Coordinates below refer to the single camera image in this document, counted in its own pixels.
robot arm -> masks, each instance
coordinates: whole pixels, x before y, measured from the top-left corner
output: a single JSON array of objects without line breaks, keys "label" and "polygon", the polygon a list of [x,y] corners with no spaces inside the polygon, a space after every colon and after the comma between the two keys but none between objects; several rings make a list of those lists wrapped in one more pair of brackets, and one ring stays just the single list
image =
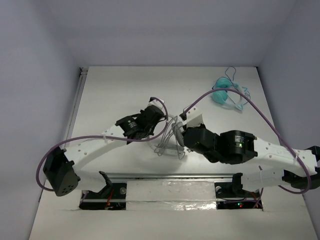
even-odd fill
[{"label": "robot arm", "polygon": [[[64,196],[74,189],[94,189],[98,197],[104,198],[110,193],[112,184],[104,172],[99,179],[93,178],[81,169],[99,156],[132,140],[141,140],[153,135],[159,121],[164,117],[163,105],[150,100],[147,108],[135,115],[118,120],[115,125],[101,134],[101,138],[90,139],[78,145],[56,148],[47,157],[43,172],[57,196]],[[292,154],[283,146],[272,144],[251,133],[232,130],[220,135],[206,129],[201,112],[197,107],[181,114],[183,122],[183,143],[191,151],[202,154],[211,163],[266,165],[272,169],[251,174],[236,173],[232,177],[232,191],[238,196],[245,191],[290,184],[293,188],[304,189],[307,186],[305,171]],[[311,176],[311,189],[320,186],[320,148],[295,150]]]},{"label": "robot arm", "polygon": [[[194,107],[180,115],[184,120],[183,142],[191,151],[202,154],[211,163],[259,164],[273,167],[251,174],[237,173],[232,178],[232,190],[254,192],[269,186],[290,184],[293,188],[307,187],[306,173],[297,159],[283,146],[272,144],[251,133],[232,130],[220,135],[206,129],[201,112]],[[294,150],[311,176],[311,189],[320,186],[320,148]]]},{"label": "robot arm", "polygon": [[131,143],[131,140],[141,140],[153,135],[156,125],[165,117],[162,108],[163,105],[158,100],[151,99],[145,110],[118,120],[101,134],[101,138],[89,139],[65,149],[58,147],[52,151],[45,161],[43,172],[55,194],[61,197],[76,188],[87,190],[88,185],[94,185],[93,188],[96,189],[103,184],[105,187],[97,193],[103,197],[111,184],[107,175],[99,172],[105,183],[101,180],[94,181],[81,168],[101,155]]}]

teal earphones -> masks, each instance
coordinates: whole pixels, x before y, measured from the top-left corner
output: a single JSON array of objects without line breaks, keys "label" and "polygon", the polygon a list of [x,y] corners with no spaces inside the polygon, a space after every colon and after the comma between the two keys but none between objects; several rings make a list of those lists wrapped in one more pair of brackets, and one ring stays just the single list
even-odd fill
[{"label": "teal earphones", "polygon": [[[248,98],[250,98],[250,93],[248,92],[248,89],[246,87],[240,86],[238,83],[233,82],[230,78],[227,77],[220,77],[215,85],[212,87],[212,89],[228,89],[228,88],[235,88],[238,90],[240,93],[244,94]],[[221,104],[226,107],[230,108],[237,108],[239,110],[244,109],[244,105],[246,104],[246,100],[243,97],[240,97],[240,101],[235,103],[229,96],[227,91],[215,91],[212,93],[211,98],[213,101],[215,101],[218,104]],[[232,103],[228,103],[227,100],[228,98],[232,101]]]},{"label": "teal earphones", "polygon": [[[231,81],[226,77],[220,77],[212,89],[228,89],[231,87]],[[228,99],[228,93],[226,91],[216,91],[213,92],[212,100],[218,104],[224,105]]]}]

gray wall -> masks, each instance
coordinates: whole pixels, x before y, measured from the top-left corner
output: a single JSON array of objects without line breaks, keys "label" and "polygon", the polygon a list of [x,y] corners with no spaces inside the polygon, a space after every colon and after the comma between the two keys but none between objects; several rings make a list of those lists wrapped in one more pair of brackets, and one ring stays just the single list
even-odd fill
[{"label": "gray wall", "polygon": [[[319,0],[298,0],[258,68],[274,124],[298,149],[320,146],[319,13]],[[304,197],[320,237],[320,188]]]},{"label": "gray wall", "polygon": [[0,239],[27,239],[41,156],[61,140],[79,69],[43,1],[0,1]]},{"label": "gray wall", "polygon": [[295,0],[46,0],[80,66],[258,66]]}]

white table surface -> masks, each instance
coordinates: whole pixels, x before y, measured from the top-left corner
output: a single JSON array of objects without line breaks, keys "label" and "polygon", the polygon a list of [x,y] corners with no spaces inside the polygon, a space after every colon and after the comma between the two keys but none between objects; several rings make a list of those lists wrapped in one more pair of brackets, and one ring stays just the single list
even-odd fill
[{"label": "white table surface", "polygon": [[[100,134],[116,120],[144,109],[150,97],[165,100],[178,115],[224,76],[225,67],[90,67],[72,137]],[[235,82],[272,120],[256,68],[237,67]],[[224,109],[208,96],[197,107],[215,133],[241,130],[278,144],[278,138],[250,106]],[[163,125],[155,129],[159,132]],[[183,160],[158,157],[146,143],[131,143],[92,161],[83,170],[125,174],[225,175],[257,171],[255,164],[212,164],[187,153]],[[64,197],[43,192],[30,239],[317,239],[305,202],[278,187],[266,188],[264,211],[83,211],[80,190]]]}]

red wire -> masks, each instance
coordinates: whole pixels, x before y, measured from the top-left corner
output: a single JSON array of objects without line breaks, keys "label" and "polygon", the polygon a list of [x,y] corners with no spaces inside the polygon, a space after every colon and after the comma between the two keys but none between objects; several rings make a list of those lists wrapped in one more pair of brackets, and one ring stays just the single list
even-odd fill
[{"label": "red wire", "polygon": [[250,192],[250,193],[251,193],[251,195],[254,197],[254,200],[257,200],[256,195],[254,195],[253,192]]},{"label": "red wire", "polygon": [[114,194],[114,189],[112,189],[110,196],[108,197],[108,200],[106,201],[106,206],[110,206],[110,199],[112,198],[112,194]]}]

